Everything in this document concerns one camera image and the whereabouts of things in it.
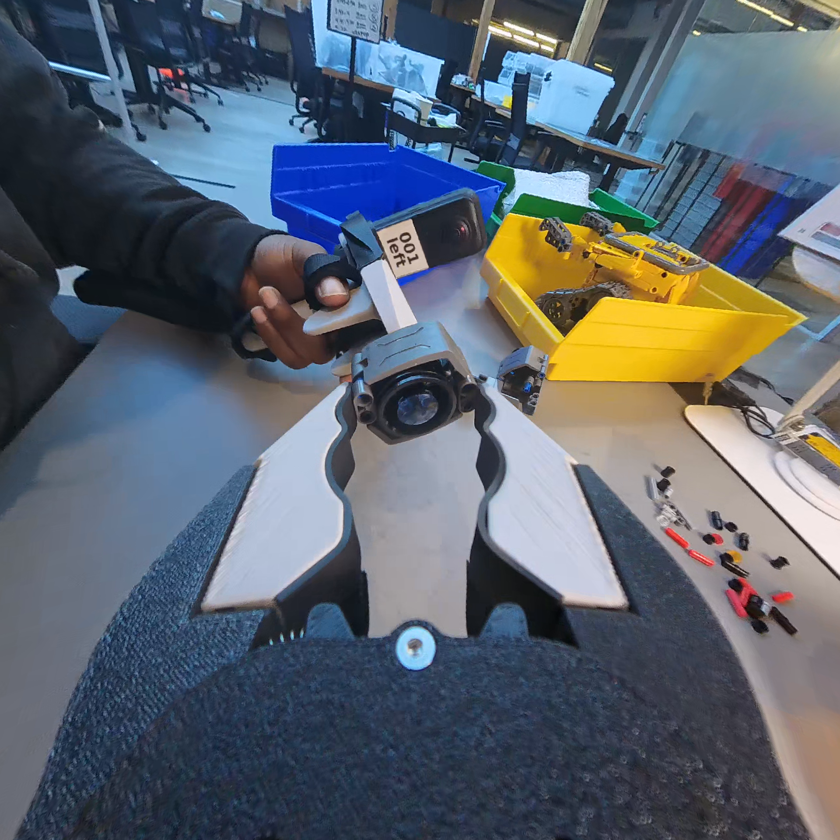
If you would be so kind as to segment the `black office chair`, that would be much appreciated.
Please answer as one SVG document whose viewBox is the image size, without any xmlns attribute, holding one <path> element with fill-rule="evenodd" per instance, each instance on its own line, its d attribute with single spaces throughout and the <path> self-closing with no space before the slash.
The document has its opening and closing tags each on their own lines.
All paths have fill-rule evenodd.
<svg viewBox="0 0 840 840">
<path fill-rule="evenodd" d="M 291 49 L 290 89 L 295 96 L 296 111 L 289 124 L 292 125 L 295 119 L 301 119 L 299 131 L 303 133 L 306 126 L 312 123 L 317 141 L 323 142 L 323 125 L 329 99 L 325 94 L 322 70 L 317 63 L 312 12 L 298 12 L 288 5 L 283 9 Z"/>
<path fill-rule="evenodd" d="M 161 130 L 165 117 L 178 110 L 205 133 L 211 125 L 194 108 L 199 93 L 222 99 L 197 77 L 199 57 L 186 12 L 179 2 L 115 2 L 123 50 L 129 63 L 136 102 L 145 105 Z"/>
<path fill-rule="evenodd" d="M 478 162 L 514 167 L 529 135 L 528 106 L 531 73 L 516 72 L 511 87 L 510 114 L 504 119 L 483 116 L 474 129 L 469 151 Z"/>
</svg>

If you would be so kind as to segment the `white packing sheet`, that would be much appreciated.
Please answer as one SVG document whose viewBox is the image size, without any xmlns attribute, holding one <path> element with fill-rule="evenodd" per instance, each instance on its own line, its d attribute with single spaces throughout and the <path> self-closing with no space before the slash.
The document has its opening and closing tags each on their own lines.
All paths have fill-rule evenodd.
<svg viewBox="0 0 840 840">
<path fill-rule="evenodd" d="M 543 173 L 524 169 L 511 171 L 513 181 L 509 194 L 502 199 L 502 210 L 512 210 L 515 202 L 524 195 L 547 198 L 578 207 L 596 208 L 590 199 L 591 177 L 586 171 L 560 171 Z"/>
</svg>

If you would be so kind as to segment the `grey brick wheel assembly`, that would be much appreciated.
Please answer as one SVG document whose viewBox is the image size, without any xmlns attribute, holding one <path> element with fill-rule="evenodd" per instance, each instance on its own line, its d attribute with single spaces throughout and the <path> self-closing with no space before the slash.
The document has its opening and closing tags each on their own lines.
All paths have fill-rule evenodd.
<svg viewBox="0 0 840 840">
<path fill-rule="evenodd" d="M 351 361 L 358 421 L 387 445 L 429 435 L 472 413 L 480 388 L 439 322 L 419 322 L 367 343 Z"/>
</svg>

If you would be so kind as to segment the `clear storage box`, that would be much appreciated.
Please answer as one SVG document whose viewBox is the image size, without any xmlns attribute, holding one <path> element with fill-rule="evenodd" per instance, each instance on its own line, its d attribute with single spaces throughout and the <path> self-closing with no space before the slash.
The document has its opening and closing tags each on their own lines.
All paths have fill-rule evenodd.
<svg viewBox="0 0 840 840">
<path fill-rule="evenodd" d="M 612 75 L 567 59 L 508 51 L 498 82 L 511 88 L 517 74 L 529 74 L 527 123 L 585 135 L 615 85 Z"/>
</svg>

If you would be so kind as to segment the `yellow brick robot model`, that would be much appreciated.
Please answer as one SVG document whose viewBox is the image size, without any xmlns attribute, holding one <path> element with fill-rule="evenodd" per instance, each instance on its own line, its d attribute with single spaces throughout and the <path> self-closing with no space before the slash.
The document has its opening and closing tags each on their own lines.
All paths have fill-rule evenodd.
<svg viewBox="0 0 840 840">
<path fill-rule="evenodd" d="M 539 231 L 547 245 L 583 272 L 576 286 L 547 290 L 535 299 L 537 309 L 562 335 L 605 299 L 684 304 L 711 267 L 676 243 L 620 232 L 595 212 L 585 213 L 578 226 L 546 217 Z"/>
</svg>

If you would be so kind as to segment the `blue plastic bin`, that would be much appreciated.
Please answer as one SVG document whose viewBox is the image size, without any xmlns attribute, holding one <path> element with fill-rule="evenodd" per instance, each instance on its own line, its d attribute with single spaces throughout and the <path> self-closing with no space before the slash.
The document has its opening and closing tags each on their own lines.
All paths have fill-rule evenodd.
<svg viewBox="0 0 840 840">
<path fill-rule="evenodd" d="M 288 234 L 331 255 L 354 213 L 378 222 L 458 189 L 475 193 L 485 223 L 503 184 L 427 154 L 385 143 L 277 144 L 272 152 L 272 215 Z"/>
</svg>

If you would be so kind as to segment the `yellow printed leaflet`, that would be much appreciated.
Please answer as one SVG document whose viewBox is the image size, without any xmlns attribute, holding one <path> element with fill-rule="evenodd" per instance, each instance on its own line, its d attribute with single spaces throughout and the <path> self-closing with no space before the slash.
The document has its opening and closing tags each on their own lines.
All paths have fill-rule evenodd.
<svg viewBox="0 0 840 840">
<path fill-rule="evenodd" d="M 773 439 L 839 487 L 839 442 L 829 427 L 795 419 L 780 424 L 773 432 Z"/>
</svg>

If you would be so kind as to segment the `person's left forearm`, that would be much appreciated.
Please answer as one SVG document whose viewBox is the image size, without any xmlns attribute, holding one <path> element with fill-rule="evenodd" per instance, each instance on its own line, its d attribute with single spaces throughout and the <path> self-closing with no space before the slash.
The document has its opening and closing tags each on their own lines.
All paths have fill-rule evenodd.
<svg viewBox="0 0 840 840">
<path fill-rule="evenodd" d="M 84 301 L 231 333 L 265 304 L 251 263 L 273 231 L 210 200 L 72 107 L 2 23 L 2 251 L 48 286 L 82 266 Z"/>
</svg>

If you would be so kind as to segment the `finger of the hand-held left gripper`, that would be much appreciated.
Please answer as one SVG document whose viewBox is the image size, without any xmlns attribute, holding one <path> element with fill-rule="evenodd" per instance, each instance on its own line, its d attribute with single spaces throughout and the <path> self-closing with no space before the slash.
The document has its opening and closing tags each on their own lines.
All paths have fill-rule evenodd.
<svg viewBox="0 0 840 840">
<path fill-rule="evenodd" d="M 395 333 L 417 324 L 414 312 L 386 259 L 378 259 L 361 268 L 361 278 L 387 333 Z"/>
</svg>

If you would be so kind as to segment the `pile of small brick parts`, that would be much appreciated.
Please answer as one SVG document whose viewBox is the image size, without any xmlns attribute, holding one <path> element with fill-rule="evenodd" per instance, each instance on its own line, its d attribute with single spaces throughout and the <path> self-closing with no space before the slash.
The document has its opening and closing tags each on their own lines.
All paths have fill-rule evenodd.
<svg viewBox="0 0 840 840">
<path fill-rule="evenodd" d="M 751 573 L 744 566 L 750 536 L 717 510 L 707 512 L 706 530 L 694 527 L 673 501 L 671 479 L 674 475 L 675 470 L 667 466 L 656 476 L 644 479 L 647 496 L 654 505 L 655 519 L 662 533 L 693 561 L 708 569 L 717 568 L 727 573 L 724 594 L 731 610 L 756 634 L 768 634 L 771 625 L 776 625 L 788 636 L 795 637 L 799 633 L 798 628 L 781 610 L 782 605 L 794 600 L 794 594 L 776 591 L 768 597 L 763 596 L 754 587 Z"/>
</svg>

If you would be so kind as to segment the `green plastic bin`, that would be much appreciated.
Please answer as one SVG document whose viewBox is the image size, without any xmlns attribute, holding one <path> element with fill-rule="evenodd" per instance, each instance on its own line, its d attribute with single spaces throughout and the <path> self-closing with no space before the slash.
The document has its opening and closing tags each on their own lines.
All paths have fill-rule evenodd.
<svg viewBox="0 0 840 840">
<path fill-rule="evenodd" d="M 644 234 L 652 232 L 658 226 L 656 218 L 642 213 L 600 188 L 593 189 L 590 192 L 590 199 L 596 204 L 595 209 L 524 195 L 515 202 L 510 212 L 505 213 L 501 207 L 502 199 L 509 194 L 512 188 L 513 177 L 511 171 L 514 169 L 488 161 L 479 163 L 477 167 L 476 172 L 478 174 L 485 175 L 503 184 L 497 203 L 486 221 L 486 231 L 489 239 L 494 237 L 501 223 L 511 214 L 537 219 L 557 217 L 565 224 L 578 224 L 585 214 L 596 213 L 614 224 L 622 226 L 626 231 Z"/>
</svg>

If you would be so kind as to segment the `person's left hand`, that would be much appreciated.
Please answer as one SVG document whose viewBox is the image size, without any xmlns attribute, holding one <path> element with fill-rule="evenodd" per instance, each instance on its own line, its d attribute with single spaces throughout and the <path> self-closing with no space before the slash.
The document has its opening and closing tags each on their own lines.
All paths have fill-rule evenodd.
<svg viewBox="0 0 840 840">
<path fill-rule="evenodd" d="M 303 318 L 292 307 L 305 297 L 306 260 L 322 253 L 320 246 L 287 234 L 267 236 L 257 244 L 240 289 L 255 332 L 278 361 L 293 370 L 333 358 L 329 341 L 306 334 Z"/>
</svg>

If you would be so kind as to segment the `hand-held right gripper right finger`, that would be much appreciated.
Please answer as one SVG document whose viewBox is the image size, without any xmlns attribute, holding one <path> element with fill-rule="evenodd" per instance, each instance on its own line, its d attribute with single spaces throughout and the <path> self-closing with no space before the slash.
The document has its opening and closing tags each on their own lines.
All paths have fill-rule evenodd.
<svg viewBox="0 0 840 840">
<path fill-rule="evenodd" d="M 497 385 L 479 387 L 474 419 L 484 494 L 467 562 L 468 630 L 504 604 L 529 631 L 561 630 L 569 608 L 627 612 L 574 459 Z"/>
</svg>

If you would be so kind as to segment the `yellow plastic bin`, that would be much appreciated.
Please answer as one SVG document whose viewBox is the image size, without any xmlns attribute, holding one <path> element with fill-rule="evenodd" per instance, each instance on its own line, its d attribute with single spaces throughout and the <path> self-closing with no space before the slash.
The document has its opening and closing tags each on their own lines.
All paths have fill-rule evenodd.
<svg viewBox="0 0 840 840">
<path fill-rule="evenodd" d="M 510 213 L 492 239 L 480 274 L 488 298 L 520 344 L 549 357 L 547 377 L 563 382 L 719 382 L 800 326 L 805 316 L 727 271 L 709 265 L 684 302 L 607 297 L 567 333 L 537 300 L 583 290 L 603 262 L 596 231 L 571 225 L 573 248 L 545 241 L 542 220 Z"/>
</svg>

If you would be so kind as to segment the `instruction booklet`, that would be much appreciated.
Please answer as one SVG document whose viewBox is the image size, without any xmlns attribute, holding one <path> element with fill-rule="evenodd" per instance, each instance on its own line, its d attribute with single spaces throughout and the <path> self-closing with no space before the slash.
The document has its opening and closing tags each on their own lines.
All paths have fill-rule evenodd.
<svg viewBox="0 0 840 840">
<path fill-rule="evenodd" d="M 839 262 L 839 184 L 787 224 L 778 236 Z"/>
</svg>

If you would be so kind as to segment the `black utility cart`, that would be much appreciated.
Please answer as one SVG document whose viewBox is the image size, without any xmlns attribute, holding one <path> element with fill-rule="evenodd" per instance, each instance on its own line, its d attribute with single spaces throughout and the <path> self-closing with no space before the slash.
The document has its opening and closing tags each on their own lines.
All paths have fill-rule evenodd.
<svg viewBox="0 0 840 840">
<path fill-rule="evenodd" d="M 452 162 L 456 145 L 466 137 L 460 112 L 416 91 L 395 88 L 385 111 L 389 151 L 407 148 Z"/>
</svg>

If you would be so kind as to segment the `white round disc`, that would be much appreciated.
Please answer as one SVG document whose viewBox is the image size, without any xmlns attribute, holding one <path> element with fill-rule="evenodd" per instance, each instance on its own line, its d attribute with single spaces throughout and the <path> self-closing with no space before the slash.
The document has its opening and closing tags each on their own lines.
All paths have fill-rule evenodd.
<svg viewBox="0 0 840 840">
<path fill-rule="evenodd" d="M 786 486 L 799 498 L 839 521 L 839 487 L 835 482 L 786 450 L 775 454 L 773 465 Z"/>
</svg>

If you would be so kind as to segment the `grey desk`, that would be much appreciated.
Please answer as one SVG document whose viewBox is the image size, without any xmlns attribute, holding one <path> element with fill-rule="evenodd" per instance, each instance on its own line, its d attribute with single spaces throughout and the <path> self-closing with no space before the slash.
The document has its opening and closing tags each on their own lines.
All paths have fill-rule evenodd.
<svg viewBox="0 0 840 840">
<path fill-rule="evenodd" d="M 123 600 L 330 382 L 322 369 L 247 366 L 225 343 L 128 314 L 2 454 L 2 838 L 15 836 Z M 536 423 L 668 545 L 742 659 L 812 835 L 838 838 L 838 579 L 688 426 L 684 404 L 665 384 L 550 383 Z M 421 617 L 464 635 L 478 443 L 470 420 L 400 447 L 354 436 L 373 634 Z M 676 468 L 695 526 L 715 508 L 750 533 L 752 584 L 794 594 L 782 611 L 797 635 L 756 634 L 733 614 L 723 571 L 659 535 L 644 486 L 653 466 Z"/>
</svg>

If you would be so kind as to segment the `white easel board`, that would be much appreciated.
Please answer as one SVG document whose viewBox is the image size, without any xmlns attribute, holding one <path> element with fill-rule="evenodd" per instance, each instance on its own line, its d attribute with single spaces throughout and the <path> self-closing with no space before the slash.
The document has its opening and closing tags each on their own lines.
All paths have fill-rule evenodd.
<svg viewBox="0 0 840 840">
<path fill-rule="evenodd" d="M 109 32 L 98 1 L 44 1 L 41 4 L 49 64 L 66 77 L 106 85 L 115 100 L 124 135 L 146 141 L 128 109 Z"/>
</svg>

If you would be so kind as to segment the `wooden background table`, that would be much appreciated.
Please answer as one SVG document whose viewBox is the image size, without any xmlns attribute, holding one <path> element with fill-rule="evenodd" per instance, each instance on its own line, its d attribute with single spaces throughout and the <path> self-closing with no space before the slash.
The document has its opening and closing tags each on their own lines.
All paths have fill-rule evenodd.
<svg viewBox="0 0 840 840">
<path fill-rule="evenodd" d="M 332 78 L 336 81 L 347 82 L 350 84 L 350 76 L 346 71 L 336 70 L 330 67 L 324 67 L 322 74 L 325 77 Z M 381 93 L 392 93 L 393 85 L 376 82 L 364 77 L 355 77 L 355 82 L 358 86 L 369 88 Z M 451 82 L 449 87 L 453 91 L 464 93 L 468 98 L 480 98 L 476 89 L 469 85 L 462 85 L 457 82 Z M 501 104 L 484 100 L 484 108 L 493 111 L 498 117 L 507 120 L 508 127 L 512 128 L 513 117 L 510 108 L 505 108 Z M 637 152 L 624 149 L 615 143 L 608 143 L 605 140 L 596 137 L 580 134 L 567 129 L 560 129 L 527 116 L 528 135 L 531 131 L 535 132 L 534 136 L 539 138 L 551 137 L 567 144 L 570 148 L 582 151 L 591 151 L 595 156 L 602 157 L 607 162 L 607 167 L 602 179 L 601 189 L 606 192 L 611 188 L 617 173 L 621 170 L 627 171 L 647 171 L 647 172 L 663 172 L 667 164 L 662 161 L 651 160 Z"/>
</svg>

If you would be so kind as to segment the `white booklet stand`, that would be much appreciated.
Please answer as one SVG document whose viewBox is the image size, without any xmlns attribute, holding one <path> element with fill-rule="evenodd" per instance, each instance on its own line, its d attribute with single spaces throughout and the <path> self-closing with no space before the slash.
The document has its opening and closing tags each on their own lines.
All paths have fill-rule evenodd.
<svg viewBox="0 0 840 840">
<path fill-rule="evenodd" d="M 724 406 L 688 406 L 687 423 L 793 531 L 835 577 L 839 572 L 839 521 L 799 498 L 778 475 L 774 456 L 782 450 L 775 429 L 795 419 L 819 422 L 838 437 L 838 360 L 830 367 L 809 367 L 826 361 L 823 351 L 800 348 L 794 372 L 803 374 L 797 397 L 784 410 L 755 406 L 750 413 Z"/>
</svg>

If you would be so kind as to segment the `handwritten whiteboard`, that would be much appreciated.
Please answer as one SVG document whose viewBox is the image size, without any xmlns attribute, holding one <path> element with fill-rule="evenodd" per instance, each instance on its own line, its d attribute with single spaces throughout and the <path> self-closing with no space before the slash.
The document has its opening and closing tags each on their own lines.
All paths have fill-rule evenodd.
<svg viewBox="0 0 840 840">
<path fill-rule="evenodd" d="M 327 30 L 369 44 L 382 39 L 383 1 L 328 1 Z"/>
</svg>

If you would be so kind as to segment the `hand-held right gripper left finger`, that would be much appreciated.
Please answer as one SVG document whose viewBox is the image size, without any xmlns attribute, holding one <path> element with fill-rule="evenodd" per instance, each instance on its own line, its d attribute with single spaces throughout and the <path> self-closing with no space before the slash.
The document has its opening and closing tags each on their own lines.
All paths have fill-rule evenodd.
<svg viewBox="0 0 840 840">
<path fill-rule="evenodd" d="M 332 603 L 362 627 L 361 547 L 345 492 L 356 425 L 350 388 L 339 385 L 257 459 L 202 613 L 262 608 L 281 627 L 304 627 L 312 608 Z"/>
</svg>

